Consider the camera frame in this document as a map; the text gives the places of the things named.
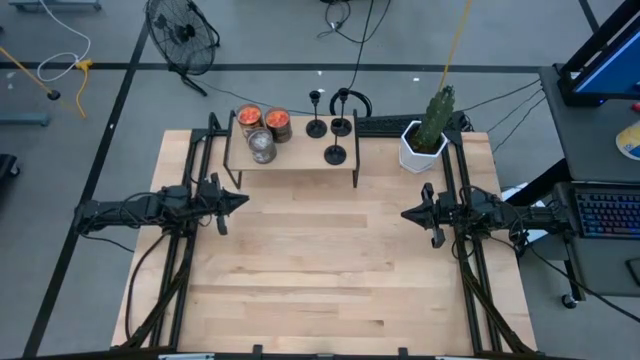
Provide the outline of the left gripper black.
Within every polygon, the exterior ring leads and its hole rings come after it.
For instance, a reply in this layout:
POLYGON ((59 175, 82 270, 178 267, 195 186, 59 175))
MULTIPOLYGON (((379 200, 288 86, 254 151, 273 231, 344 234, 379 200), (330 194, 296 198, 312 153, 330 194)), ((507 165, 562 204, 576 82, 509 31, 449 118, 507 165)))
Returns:
MULTIPOLYGON (((225 222, 225 205, 222 203, 222 192, 219 176, 216 172, 211 173, 199 185, 197 197, 206 208, 206 213, 216 219, 217 230, 220 235, 227 235, 228 229, 225 222)), ((245 194, 232 193, 225 191, 226 197, 229 199, 227 212, 233 213, 242 205, 248 202, 249 196, 245 194)))

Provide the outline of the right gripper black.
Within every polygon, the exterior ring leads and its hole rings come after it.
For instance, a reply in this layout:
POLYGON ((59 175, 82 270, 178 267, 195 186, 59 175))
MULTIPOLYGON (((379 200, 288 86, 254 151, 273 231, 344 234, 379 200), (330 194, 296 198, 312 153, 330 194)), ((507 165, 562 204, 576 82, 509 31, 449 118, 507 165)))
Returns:
POLYGON ((401 217, 420 227, 424 227, 426 230, 431 230, 432 247, 441 248, 446 240, 441 225, 450 225, 452 223, 452 211, 455 208, 455 199, 448 191, 438 193, 437 198, 434 198, 434 194, 433 185, 430 182, 425 183, 421 191, 424 204, 403 211, 401 217), (421 216, 413 216, 423 214, 424 212, 425 220, 421 216))

